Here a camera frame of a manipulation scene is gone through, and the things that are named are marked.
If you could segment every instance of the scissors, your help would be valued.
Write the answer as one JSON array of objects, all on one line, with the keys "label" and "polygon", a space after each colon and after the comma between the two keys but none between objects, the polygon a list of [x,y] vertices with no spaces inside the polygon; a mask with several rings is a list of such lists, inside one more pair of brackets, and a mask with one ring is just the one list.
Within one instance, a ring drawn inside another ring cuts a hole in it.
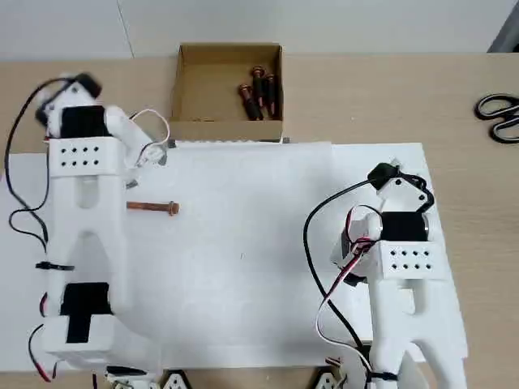
[{"label": "scissors", "polygon": [[[491,101],[499,101],[500,103],[505,103],[506,106],[493,111],[485,110],[484,106]],[[499,143],[519,143],[519,136],[504,136],[500,134],[501,130],[519,124],[519,115],[516,115],[517,111],[519,111],[519,98],[505,93],[485,96],[474,106],[474,115],[478,119],[503,119],[491,126],[488,131],[490,137]]]}]

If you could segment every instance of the bolt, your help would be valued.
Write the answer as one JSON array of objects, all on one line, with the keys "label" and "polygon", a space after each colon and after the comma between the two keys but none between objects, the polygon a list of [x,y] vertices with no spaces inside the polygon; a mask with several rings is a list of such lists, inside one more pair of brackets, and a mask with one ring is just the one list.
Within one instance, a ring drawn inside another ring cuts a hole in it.
[{"label": "bolt", "polygon": [[264,106],[264,90],[263,90],[263,76],[265,69],[262,66],[254,66],[251,70],[252,86],[254,87],[254,98],[260,108]]},{"label": "bolt", "polygon": [[243,98],[243,101],[250,100],[252,98],[251,91],[251,86],[247,85],[246,83],[243,83],[238,87],[238,94]]},{"label": "bolt", "polygon": [[276,116],[276,76],[265,75],[265,100],[267,101],[267,111],[271,118]]},{"label": "bolt", "polygon": [[180,211],[180,204],[170,201],[167,204],[160,203],[138,203],[135,201],[127,201],[128,209],[144,209],[146,211],[168,212],[170,216],[177,215]]},{"label": "bolt", "polygon": [[251,87],[245,83],[238,87],[238,94],[242,97],[243,107],[249,120],[263,120],[260,107],[255,103],[251,94]]}]

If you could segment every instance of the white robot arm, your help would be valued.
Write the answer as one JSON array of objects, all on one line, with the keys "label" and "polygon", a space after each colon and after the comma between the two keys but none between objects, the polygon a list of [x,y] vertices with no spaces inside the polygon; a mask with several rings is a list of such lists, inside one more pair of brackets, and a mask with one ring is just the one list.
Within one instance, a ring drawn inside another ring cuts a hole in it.
[{"label": "white robot arm", "polygon": [[[48,270],[43,349],[82,369],[145,377],[160,369],[160,347],[118,319],[132,307],[125,181],[144,161],[164,161],[165,149],[120,108],[96,102],[100,92],[81,74],[36,112],[47,128],[54,200],[54,233],[47,260],[38,264]],[[99,282],[75,274],[77,243],[91,236],[108,261],[109,274]]]},{"label": "white robot arm", "polygon": [[346,222],[332,261],[343,268],[353,255],[351,242],[371,242],[345,281],[366,282],[369,288],[370,363],[377,389],[402,388],[399,372],[411,344],[431,365],[439,388],[466,389],[465,330],[440,222],[429,212],[434,198],[425,180],[403,174],[399,165],[380,164],[370,173],[368,178],[380,177],[372,185],[382,207],[367,207],[361,220]]}]

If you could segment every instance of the table surface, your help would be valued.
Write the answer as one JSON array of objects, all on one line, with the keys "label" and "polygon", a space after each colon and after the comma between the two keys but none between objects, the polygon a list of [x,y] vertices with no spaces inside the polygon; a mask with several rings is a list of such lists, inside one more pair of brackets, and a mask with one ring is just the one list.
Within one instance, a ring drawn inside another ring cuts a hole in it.
[{"label": "table surface", "polygon": [[[148,106],[168,113],[175,67],[176,58],[2,62],[2,131],[35,85],[63,71],[90,71],[103,83],[103,101],[127,112]],[[470,388],[519,383],[519,148],[492,142],[489,123],[472,114],[485,93],[519,91],[518,67],[516,54],[286,55],[283,61],[284,136],[423,143],[465,319]],[[43,151],[32,112],[19,128],[17,152]],[[3,149],[6,134],[0,138]],[[194,389],[304,388],[311,374],[303,368],[188,371]],[[0,374],[0,389],[44,384],[35,374]],[[91,383],[87,374],[69,374],[56,385]]]}]

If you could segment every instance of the cardboard box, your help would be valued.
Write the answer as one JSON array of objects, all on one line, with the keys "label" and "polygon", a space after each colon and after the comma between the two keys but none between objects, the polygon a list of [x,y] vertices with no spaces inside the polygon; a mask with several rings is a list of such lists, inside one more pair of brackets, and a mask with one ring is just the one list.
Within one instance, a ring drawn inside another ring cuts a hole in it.
[{"label": "cardboard box", "polygon": [[[278,44],[184,44],[178,52],[171,131],[174,139],[279,139],[283,131],[282,48]],[[249,121],[238,85],[252,83],[251,68],[263,66],[280,80],[280,120],[264,110]]]}]

